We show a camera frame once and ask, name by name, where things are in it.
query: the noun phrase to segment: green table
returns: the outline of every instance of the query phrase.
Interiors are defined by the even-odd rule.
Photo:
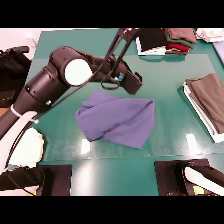
[[[43,32],[28,80],[47,64],[49,54],[57,47],[67,45],[103,56],[116,32],[117,29]],[[224,171],[224,166],[216,162],[224,155],[224,143],[213,143],[181,87],[186,78],[215,71],[224,80],[223,65],[213,46],[200,40],[186,57],[167,55],[160,61],[139,58],[133,42],[124,60],[143,76],[143,86],[134,96],[123,89],[110,94],[155,100],[155,128],[144,147],[133,149],[98,140],[91,143],[89,153],[81,153],[85,136],[75,121],[75,113],[93,90],[101,89],[99,84],[91,83],[34,125],[46,137],[41,163],[73,164],[72,195],[158,195],[153,163],[164,159],[208,158],[214,167]],[[192,146],[189,136],[195,138],[196,146]]]

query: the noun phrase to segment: white cloth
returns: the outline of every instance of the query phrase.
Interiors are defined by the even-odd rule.
[[[149,49],[147,51],[142,51],[139,37],[136,38],[136,46],[138,50],[138,55],[165,55],[166,53],[166,46],[161,46],[161,47]]]
[[[207,115],[204,113],[204,111],[197,105],[197,103],[190,97],[191,90],[187,86],[186,82],[183,84],[184,86],[184,93],[188,100],[190,101],[191,105],[197,112],[199,118],[201,121],[204,123],[205,127],[207,128],[209,134],[211,135],[212,139],[214,140],[215,143],[220,143],[224,141],[224,133],[223,134],[218,134],[216,131],[214,125],[211,123]]]
[[[224,28],[198,28],[196,37],[208,43],[224,41]]]
[[[24,133],[17,147],[15,148],[9,164],[16,166],[35,167],[43,154],[43,136],[34,128],[29,128]]]

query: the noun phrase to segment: crumpled fabric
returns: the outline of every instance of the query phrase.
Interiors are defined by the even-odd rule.
[[[154,127],[154,101],[94,91],[76,113],[76,121],[90,142],[103,138],[142,148]]]

